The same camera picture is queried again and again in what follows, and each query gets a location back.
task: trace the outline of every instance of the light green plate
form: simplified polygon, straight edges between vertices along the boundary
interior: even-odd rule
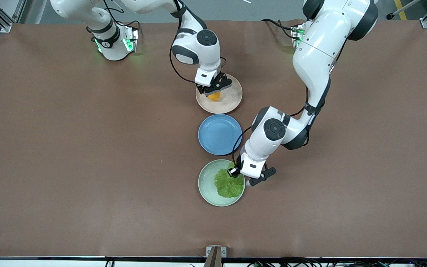
[[[226,159],[217,159],[208,163],[199,175],[199,191],[202,197],[210,204],[217,207],[226,207],[237,202],[245,191],[245,183],[240,196],[236,198],[224,198],[218,195],[217,187],[214,183],[215,174],[221,169],[227,169],[228,165],[232,163]],[[243,174],[240,174],[237,179],[245,179]]]

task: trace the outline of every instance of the floor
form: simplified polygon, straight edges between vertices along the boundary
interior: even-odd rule
[[[385,20],[387,14],[397,10],[397,5],[406,5],[411,0],[380,0],[377,3],[380,13],[378,19]],[[118,8],[112,1],[108,5]],[[291,20],[304,18],[302,14],[303,0],[185,0],[185,3],[203,20]],[[28,5],[29,11],[25,18],[26,23],[64,24],[78,23],[59,17],[50,5],[50,0],[32,0]],[[135,14],[124,7],[124,14],[113,12],[117,20],[130,22],[139,20],[142,23],[175,22],[163,9],[155,10],[149,14]],[[406,10],[406,19],[417,20],[427,12],[427,0],[422,0]]]

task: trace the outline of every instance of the yellow floor line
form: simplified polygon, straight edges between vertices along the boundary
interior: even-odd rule
[[[395,5],[397,9],[400,9],[403,7],[400,0],[395,0]],[[400,12],[400,20],[406,20],[406,15],[404,11]]]

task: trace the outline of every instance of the plate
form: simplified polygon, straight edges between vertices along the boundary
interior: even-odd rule
[[[220,91],[220,99],[217,101],[210,100],[207,96],[200,94],[197,88],[195,89],[197,103],[205,111],[213,114],[224,114],[238,107],[243,97],[242,85],[229,74],[227,74],[227,78],[232,79],[232,86]]]
[[[214,177],[221,169],[227,169],[228,165],[232,163],[226,159],[217,159],[215,161],[209,162],[199,174],[199,191],[203,199],[208,203],[217,206],[217,207],[226,207],[237,202],[243,195],[245,191],[245,183],[240,196],[236,198],[224,198],[218,195],[217,187],[215,186]],[[245,179],[245,177],[240,174],[236,179]]]
[[[229,155],[238,137],[242,135],[242,127],[229,115],[216,114],[206,118],[200,124],[198,137],[205,151],[217,156]]]

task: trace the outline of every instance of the green led light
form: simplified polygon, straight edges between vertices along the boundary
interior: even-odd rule
[[[130,41],[129,39],[127,40],[127,39],[124,39],[124,38],[123,38],[123,42],[124,42],[125,47],[126,47],[126,50],[127,50],[128,52],[133,51],[133,42],[132,42],[132,41]]]
[[[96,44],[96,46],[98,47],[98,51],[100,52],[100,53],[103,53],[102,52],[102,49],[100,48],[100,44],[98,44],[98,41],[95,39],[95,44]]]

